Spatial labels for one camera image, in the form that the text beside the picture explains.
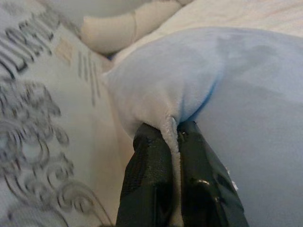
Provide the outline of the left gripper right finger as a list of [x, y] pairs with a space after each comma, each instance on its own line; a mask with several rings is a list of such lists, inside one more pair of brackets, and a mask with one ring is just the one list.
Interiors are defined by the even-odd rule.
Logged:
[[242, 202], [227, 169], [195, 122], [178, 128], [181, 213], [186, 227], [247, 227]]

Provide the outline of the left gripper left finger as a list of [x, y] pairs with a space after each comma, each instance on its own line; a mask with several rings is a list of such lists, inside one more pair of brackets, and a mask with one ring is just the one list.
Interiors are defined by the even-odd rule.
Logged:
[[142, 124], [133, 140], [116, 218], [118, 227], [166, 227], [173, 209], [171, 152], [161, 132]]

